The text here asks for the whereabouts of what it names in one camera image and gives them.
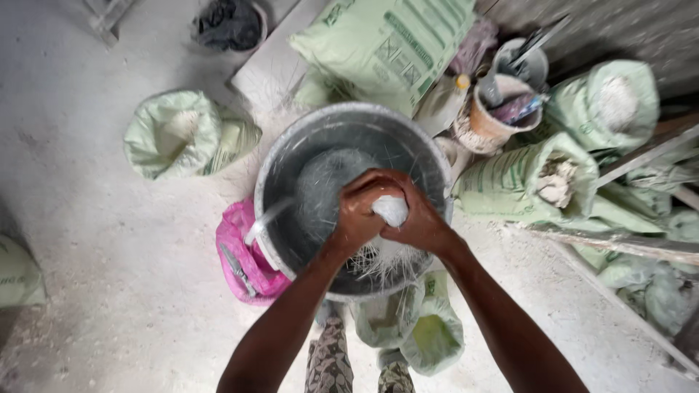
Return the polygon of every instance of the leg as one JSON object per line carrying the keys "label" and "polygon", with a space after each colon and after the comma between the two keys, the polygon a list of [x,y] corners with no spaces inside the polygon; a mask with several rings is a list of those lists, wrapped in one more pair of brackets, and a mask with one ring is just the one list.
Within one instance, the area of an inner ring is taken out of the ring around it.
{"label": "leg", "polygon": [[352,367],[347,358],[345,325],[328,317],[318,340],[310,342],[305,393],[352,393]]}
{"label": "leg", "polygon": [[415,393],[408,373],[408,363],[399,350],[382,350],[379,353],[379,393]]}

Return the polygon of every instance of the gray bucket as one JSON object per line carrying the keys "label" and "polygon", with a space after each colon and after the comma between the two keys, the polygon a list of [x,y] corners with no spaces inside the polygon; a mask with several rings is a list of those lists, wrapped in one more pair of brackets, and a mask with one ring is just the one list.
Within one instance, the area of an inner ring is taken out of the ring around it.
{"label": "gray bucket", "polygon": [[[410,173],[413,181],[448,222],[452,218],[449,196],[452,179],[444,153],[410,119],[372,103],[347,102],[316,110],[293,123],[273,144],[260,168],[255,185],[254,208],[259,219],[275,203],[295,197],[304,166],[331,150],[357,149],[374,157],[381,168]],[[337,196],[332,195],[337,204]],[[267,260],[295,279],[316,254],[324,239],[312,239],[298,221],[299,201],[262,229],[257,242]],[[421,253],[412,261],[419,277],[431,264]],[[330,286],[326,297],[335,301],[364,301],[394,293],[408,284],[403,272],[389,274],[383,285],[370,278],[358,279],[346,266]]]}

